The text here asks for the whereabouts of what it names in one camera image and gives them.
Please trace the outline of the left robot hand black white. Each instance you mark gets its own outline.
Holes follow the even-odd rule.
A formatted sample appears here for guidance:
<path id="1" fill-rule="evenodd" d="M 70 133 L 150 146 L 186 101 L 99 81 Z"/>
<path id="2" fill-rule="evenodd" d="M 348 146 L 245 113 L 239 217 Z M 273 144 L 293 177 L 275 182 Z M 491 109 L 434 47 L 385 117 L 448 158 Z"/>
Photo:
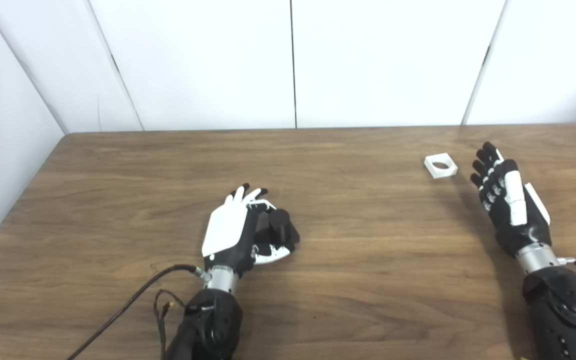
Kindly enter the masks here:
<path id="1" fill-rule="evenodd" d="M 276 262 L 296 250 L 292 241 L 272 239 L 269 227 L 258 230 L 263 214 L 279 211 L 265 199 L 267 193 L 265 187 L 251 190 L 244 183 L 211 212 L 201 248 L 206 271 L 229 268 L 242 277 L 254 265 Z"/>

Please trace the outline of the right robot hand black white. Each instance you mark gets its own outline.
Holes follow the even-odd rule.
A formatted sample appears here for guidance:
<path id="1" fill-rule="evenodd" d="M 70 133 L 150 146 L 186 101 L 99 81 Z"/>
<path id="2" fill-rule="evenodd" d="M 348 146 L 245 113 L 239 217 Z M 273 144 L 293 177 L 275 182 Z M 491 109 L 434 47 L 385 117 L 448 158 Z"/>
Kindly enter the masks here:
<path id="1" fill-rule="evenodd" d="M 494 227 L 494 237 L 509 256 L 526 246 L 552 246 L 550 215 L 530 183 L 522 180 L 515 160 L 504 158 L 486 141 L 471 164 L 470 180 Z"/>

